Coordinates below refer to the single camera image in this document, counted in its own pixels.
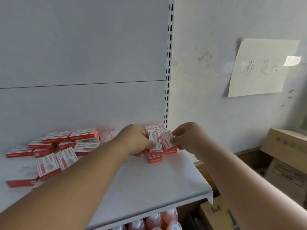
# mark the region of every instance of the hand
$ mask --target hand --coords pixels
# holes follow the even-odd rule
[[[138,125],[130,124],[121,130],[114,138],[125,146],[129,154],[141,157],[144,149],[152,149],[156,146],[154,142],[151,142],[145,136],[144,129]]]
[[[203,128],[195,122],[184,123],[173,131],[171,142],[178,145],[179,150],[185,149],[189,153],[199,156],[200,145],[213,142]]]

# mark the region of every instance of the white shelf back panel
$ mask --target white shelf back panel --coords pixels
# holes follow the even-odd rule
[[[201,124],[232,152],[258,147],[270,127],[297,130],[307,113],[307,0],[176,0],[170,129]],[[298,39],[283,92],[228,98],[240,38]]]
[[[165,79],[169,0],[3,0],[0,88]]]
[[[5,180],[33,157],[5,158],[0,155],[0,212],[31,191],[31,187],[9,188]],[[89,229],[106,230],[172,207],[207,198],[210,185],[182,152],[163,155],[150,164],[146,158],[130,157],[92,217]]]
[[[0,89],[0,151],[50,132],[163,123],[165,81]]]

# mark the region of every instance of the paper sign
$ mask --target paper sign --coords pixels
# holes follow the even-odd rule
[[[247,38],[232,69],[228,97],[282,92],[299,40]]]

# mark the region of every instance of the right hand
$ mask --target right hand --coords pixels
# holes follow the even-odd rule
[[[212,142],[204,129],[195,122],[180,125],[173,131],[173,135],[175,137],[171,138],[171,142],[178,145],[179,150],[185,149],[195,156],[198,156],[201,145]]]

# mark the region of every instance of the white shelf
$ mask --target white shelf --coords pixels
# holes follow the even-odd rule
[[[32,157],[6,158],[0,154],[0,212],[31,191],[31,187],[8,188],[5,183],[18,167]],[[146,158],[130,157],[115,177],[88,229],[109,229],[172,207],[207,198],[210,185],[183,152],[163,155],[149,164]]]

